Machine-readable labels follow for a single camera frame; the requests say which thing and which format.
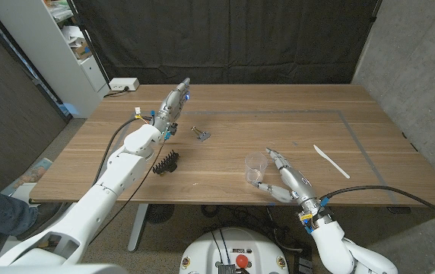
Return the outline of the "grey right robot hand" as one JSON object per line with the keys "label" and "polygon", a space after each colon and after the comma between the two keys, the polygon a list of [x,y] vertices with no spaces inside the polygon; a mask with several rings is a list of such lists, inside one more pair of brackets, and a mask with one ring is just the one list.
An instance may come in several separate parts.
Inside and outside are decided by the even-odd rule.
{"label": "grey right robot hand", "polygon": [[308,233],[312,233],[319,228],[316,223],[323,215],[320,215],[322,207],[321,199],[316,195],[311,183],[305,176],[294,169],[290,162],[279,152],[266,148],[275,166],[277,167],[282,182],[290,188],[286,190],[280,186],[263,183],[257,175],[252,175],[246,180],[256,188],[269,193],[279,202],[291,203],[296,202],[302,211],[299,213],[299,219]]}

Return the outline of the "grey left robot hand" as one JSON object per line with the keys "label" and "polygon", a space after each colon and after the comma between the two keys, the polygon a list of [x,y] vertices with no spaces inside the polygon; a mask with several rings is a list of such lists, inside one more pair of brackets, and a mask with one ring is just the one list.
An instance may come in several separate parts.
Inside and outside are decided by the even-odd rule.
{"label": "grey left robot hand", "polygon": [[190,97],[189,86],[190,78],[185,78],[167,95],[152,119],[151,124],[163,135],[166,135],[171,125],[178,120],[185,102]]}

